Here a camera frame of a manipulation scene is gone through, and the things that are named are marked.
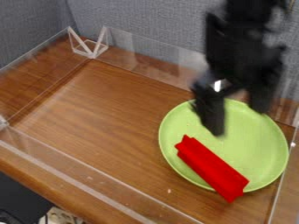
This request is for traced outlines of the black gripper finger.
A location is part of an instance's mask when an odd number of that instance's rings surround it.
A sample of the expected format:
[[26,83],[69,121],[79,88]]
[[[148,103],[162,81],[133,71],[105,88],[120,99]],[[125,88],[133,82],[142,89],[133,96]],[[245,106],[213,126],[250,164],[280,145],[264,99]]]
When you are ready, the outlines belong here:
[[193,94],[192,111],[209,133],[218,137],[224,134],[224,99],[210,87],[194,84],[190,91]]
[[258,114],[266,113],[270,109],[277,87],[278,80],[258,80],[248,87],[248,106]]

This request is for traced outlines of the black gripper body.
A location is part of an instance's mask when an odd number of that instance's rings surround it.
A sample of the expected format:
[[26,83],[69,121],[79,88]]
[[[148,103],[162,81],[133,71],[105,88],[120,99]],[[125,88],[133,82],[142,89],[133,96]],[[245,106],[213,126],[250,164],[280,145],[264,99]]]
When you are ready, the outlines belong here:
[[220,96],[256,81],[280,80],[284,45],[268,45],[270,12],[226,12],[205,15],[205,60],[208,70],[192,84],[210,87]]

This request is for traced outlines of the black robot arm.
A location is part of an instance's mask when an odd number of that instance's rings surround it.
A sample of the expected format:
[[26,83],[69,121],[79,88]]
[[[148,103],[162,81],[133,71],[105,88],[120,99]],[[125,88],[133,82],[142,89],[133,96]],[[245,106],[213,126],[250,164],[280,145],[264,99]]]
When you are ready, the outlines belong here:
[[213,136],[224,134],[224,98],[248,92],[248,106],[260,114],[269,108],[284,71],[284,45],[266,45],[264,36],[281,0],[225,0],[222,12],[205,15],[208,69],[192,83],[192,111]]

